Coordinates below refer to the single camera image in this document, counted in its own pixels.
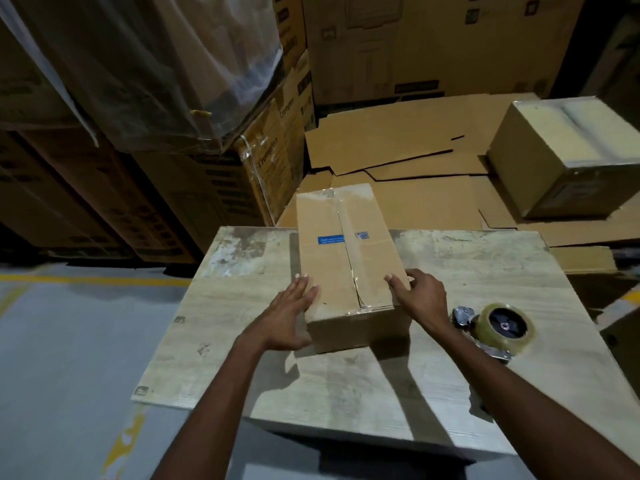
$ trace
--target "forearm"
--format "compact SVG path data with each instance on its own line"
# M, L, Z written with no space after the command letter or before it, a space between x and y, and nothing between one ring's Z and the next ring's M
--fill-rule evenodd
M260 347L240 336L164 454L152 480L225 478Z
M537 478L640 477L640 467L618 448L459 331L434 337Z

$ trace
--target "table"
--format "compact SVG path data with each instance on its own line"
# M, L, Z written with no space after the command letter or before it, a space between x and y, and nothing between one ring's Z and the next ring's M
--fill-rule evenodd
M499 301L523 310L536 337L508 367L640 461L640 404L537 232L392 236L406 267L444 282L450 308ZM300 271L297 237L294 229L221 228L133 400L193 408L238 333ZM435 446L475 459L514 454L478 406L452 360L414 323L409 344L268 352L244 416L274 431Z

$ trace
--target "warehouse floor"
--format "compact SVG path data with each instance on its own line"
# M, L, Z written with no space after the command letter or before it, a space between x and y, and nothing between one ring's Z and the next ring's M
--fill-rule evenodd
M187 290L164 268L0 269L0 478L146 480L187 411L132 391ZM530 479L517 458L446 457L302 438L242 423L231 480Z

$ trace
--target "left hand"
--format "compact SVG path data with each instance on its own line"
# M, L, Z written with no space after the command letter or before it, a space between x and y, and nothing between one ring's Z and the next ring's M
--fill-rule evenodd
M279 292L271 304L245 330L242 336L260 350L300 350L311 344L308 334L296 335L296 316L307 311L318 294L318 286L307 293L308 276L296 275L289 287Z

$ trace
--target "hand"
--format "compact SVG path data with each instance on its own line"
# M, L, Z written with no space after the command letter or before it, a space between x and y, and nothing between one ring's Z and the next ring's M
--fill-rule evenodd
M241 337L265 350L300 350L311 338L296 335L296 315L307 311L318 294L318 286L307 293L308 276L296 275L289 287L279 292L271 304L245 330Z
M409 316L432 336L440 331L453 329L447 308L447 292L442 282L419 269L407 269L405 272L413 278L410 282L411 290L407 290L395 274L386 275L385 281Z

